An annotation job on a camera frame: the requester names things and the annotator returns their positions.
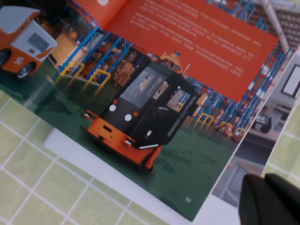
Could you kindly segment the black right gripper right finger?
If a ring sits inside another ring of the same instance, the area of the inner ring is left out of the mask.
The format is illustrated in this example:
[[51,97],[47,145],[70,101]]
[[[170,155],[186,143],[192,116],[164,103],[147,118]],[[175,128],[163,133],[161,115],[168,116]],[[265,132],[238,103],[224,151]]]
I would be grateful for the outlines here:
[[300,224],[300,189],[294,184],[275,173],[264,176],[267,183],[274,190],[285,209]]

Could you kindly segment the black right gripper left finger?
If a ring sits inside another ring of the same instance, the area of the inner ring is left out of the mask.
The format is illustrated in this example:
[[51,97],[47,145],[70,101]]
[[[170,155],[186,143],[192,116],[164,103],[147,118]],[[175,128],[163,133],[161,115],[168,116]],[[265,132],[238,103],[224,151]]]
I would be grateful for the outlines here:
[[245,175],[242,182],[239,217],[242,225],[268,225],[270,210],[270,187],[259,176]]

